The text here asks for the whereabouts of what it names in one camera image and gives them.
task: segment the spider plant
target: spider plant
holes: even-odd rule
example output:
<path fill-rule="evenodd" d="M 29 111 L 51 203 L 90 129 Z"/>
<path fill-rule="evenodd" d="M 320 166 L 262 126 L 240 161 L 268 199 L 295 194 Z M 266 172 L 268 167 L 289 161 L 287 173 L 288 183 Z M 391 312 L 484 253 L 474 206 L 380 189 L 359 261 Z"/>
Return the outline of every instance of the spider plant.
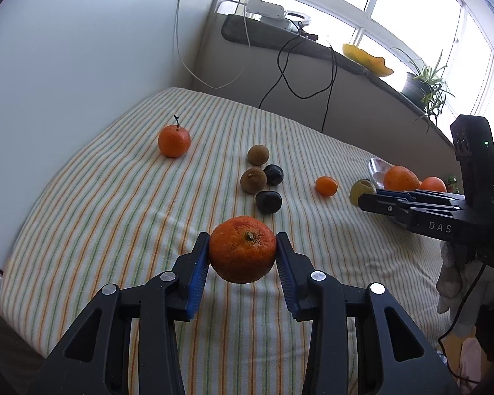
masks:
<path fill-rule="evenodd" d="M 448 95 L 453 96 L 453 94 L 450 93 L 445 79 L 443 78 L 443 72 L 447 66 L 443 65 L 438 68 L 441 58 L 443 57 L 443 51 L 439 54 L 435 67 L 430 67 L 430 65 L 427 65 L 422 59 L 420 59 L 420 64 L 416 64 L 415 60 L 406 54 L 406 52 L 399 48 L 396 49 L 401 51 L 408 58 L 408 61 L 412 67 L 414 67 L 416 75 L 413 80 L 419 80 L 430 88 L 430 92 L 426 93 L 422 99 L 425 114 L 421 116 L 427 118 L 428 130 L 430 130 L 430 117 L 435 117 L 437 124 L 437 116 L 443 112 L 446 97 Z"/>

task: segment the potted plant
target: potted plant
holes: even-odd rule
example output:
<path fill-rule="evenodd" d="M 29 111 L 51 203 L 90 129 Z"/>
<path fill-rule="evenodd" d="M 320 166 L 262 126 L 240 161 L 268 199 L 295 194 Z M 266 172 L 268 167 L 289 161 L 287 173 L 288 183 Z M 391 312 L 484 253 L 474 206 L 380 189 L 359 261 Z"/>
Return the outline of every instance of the potted plant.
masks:
<path fill-rule="evenodd" d="M 437 123 L 437 116 L 443 112 L 447 95 L 453 96 L 443 78 L 443 71 L 447 66 L 443 65 L 443 67 L 438 68 L 443 51 L 439 54 L 435 67 L 432 68 L 422 60 L 417 65 L 406 52 L 401 49 L 397 50 L 406 55 L 415 71 L 415 74 L 413 72 L 406 73 L 406 83 L 402 89 L 402 94 L 425 112 L 422 117 L 428 119 L 428 129 L 430 129 L 430 117 L 435 117 Z"/>

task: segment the striped fabric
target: striped fabric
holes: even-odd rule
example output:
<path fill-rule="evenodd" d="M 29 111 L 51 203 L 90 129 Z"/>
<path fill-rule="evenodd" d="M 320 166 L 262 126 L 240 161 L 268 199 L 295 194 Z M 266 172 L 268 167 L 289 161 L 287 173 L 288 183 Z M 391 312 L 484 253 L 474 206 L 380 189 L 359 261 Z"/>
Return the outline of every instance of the striped fabric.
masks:
<path fill-rule="evenodd" d="M 163 157 L 157 134 L 178 115 L 192 136 L 180 159 Z M 246 153 L 265 144 L 284 182 L 279 212 L 261 215 L 238 180 Z M 207 94 L 170 88 L 146 98 L 79 151 L 31 211 L 7 263 L 0 312 L 46 356 L 90 298 L 109 282 L 145 283 L 190 252 L 199 232 L 252 215 L 287 232 L 297 252 L 345 284 L 382 282 L 432 342 L 447 318 L 435 313 L 438 242 L 408 233 L 348 200 L 371 154 L 297 122 Z M 312 187 L 330 175 L 338 193 Z M 352 321 L 349 321 L 354 336 Z M 247 285 L 211 269 L 200 311 L 177 326 L 187 394 L 294 395 L 301 392 L 310 324 L 287 312 L 276 269 Z M 138 337 L 138 325 L 132 328 Z M 350 389 L 356 352 L 350 344 Z M 137 352 L 130 351 L 137 394 Z"/>

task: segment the orange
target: orange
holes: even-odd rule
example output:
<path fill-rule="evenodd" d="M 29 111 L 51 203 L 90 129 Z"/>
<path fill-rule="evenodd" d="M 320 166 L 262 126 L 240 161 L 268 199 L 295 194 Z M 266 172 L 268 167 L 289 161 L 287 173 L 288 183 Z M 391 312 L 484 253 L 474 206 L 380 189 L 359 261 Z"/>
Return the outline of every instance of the orange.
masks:
<path fill-rule="evenodd" d="M 320 177 L 315 181 L 315 188 L 322 196 L 333 196 L 339 185 L 331 177 Z"/>
<path fill-rule="evenodd" d="M 190 147 L 190 134 L 179 125 L 179 117 L 174 116 L 177 125 L 165 126 L 159 133 L 157 145 L 166 157 L 181 157 Z"/>
<path fill-rule="evenodd" d="M 393 166 L 384 176 L 384 189 L 403 191 L 415 190 L 419 188 L 419 179 L 416 175 L 404 166 Z"/>
<path fill-rule="evenodd" d="M 265 276 L 274 264 L 277 239 L 261 221 L 242 215 L 214 229 L 208 259 L 227 282 L 248 284 Z"/>
<path fill-rule="evenodd" d="M 431 192 L 446 193 L 445 183 L 438 177 L 425 178 L 419 188 L 421 190 L 430 190 Z"/>

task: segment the white wall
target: white wall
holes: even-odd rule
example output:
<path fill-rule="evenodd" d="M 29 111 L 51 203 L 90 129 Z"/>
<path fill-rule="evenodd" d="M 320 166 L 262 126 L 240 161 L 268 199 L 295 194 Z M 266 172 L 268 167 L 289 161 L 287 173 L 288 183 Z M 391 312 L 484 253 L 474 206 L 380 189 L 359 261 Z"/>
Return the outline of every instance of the white wall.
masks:
<path fill-rule="evenodd" d="M 212 0 L 182 0 L 193 66 Z M 4 0 L 0 5 L 0 268 L 45 185 L 144 97 L 190 85 L 174 55 L 177 0 Z"/>
<path fill-rule="evenodd" d="M 251 47 L 226 41 L 221 35 L 225 15 L 209 19 L 206 36 L 198 56 L 199 77 L 213 86 L 224 85 L 245 65 L 242 76 L 233 84 L 212 90 L 194 81 L 193 89 L 215 94 L 247 105 L 258 106 L 262 97 L 280 75 L 276 50 Z M 327 86 L 331 61 L 292 54 L 286 77 L 293 89 L 307 96 Z M 264 110 L 321 130 L 328 92 L 300 100 L 281 81 L 265 100 Z M 420 179 L 446 178 L 460 167 L 452 145 L 395 97 L 375 86 L 364 76 L 339 69 L 333 86 L 324 133 L 362 148 L 393 164 L 410 168 Z"/>

